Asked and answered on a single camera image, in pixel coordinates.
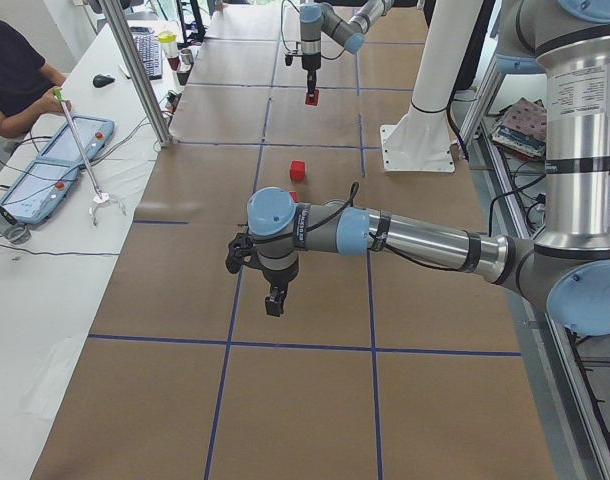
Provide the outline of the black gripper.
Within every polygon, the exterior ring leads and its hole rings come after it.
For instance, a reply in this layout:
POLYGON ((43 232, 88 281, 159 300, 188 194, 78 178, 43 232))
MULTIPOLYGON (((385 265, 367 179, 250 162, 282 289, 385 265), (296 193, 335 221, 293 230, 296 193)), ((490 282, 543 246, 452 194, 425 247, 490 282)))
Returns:
POLYGON ((316 95, 317 73, 320 68, 320 40, 301 41, 301 65, 307 71, 306 85, 307 98, 316 95))
POLYGON ((259 256, 261 272, 270 285, 269 294, 265 298, 266 314, 280 317, 284 314, 284 303, 289 283, 299 272, 297 254, 289 254, 281 258, 259 256))

